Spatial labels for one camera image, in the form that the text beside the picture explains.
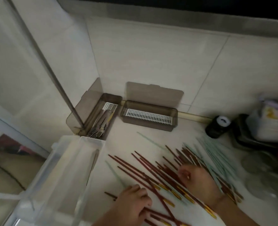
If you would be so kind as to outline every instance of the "clear plastic container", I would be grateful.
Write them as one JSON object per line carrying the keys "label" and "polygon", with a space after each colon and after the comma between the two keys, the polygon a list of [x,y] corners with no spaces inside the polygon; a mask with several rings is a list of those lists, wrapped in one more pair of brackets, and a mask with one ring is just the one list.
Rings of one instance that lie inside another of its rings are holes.
{"label": "clear plastic container", "polygon": [[17,217],[37,226],[78,225],[94,156],[104,143],[88,137],[61,137],[17,205]]}

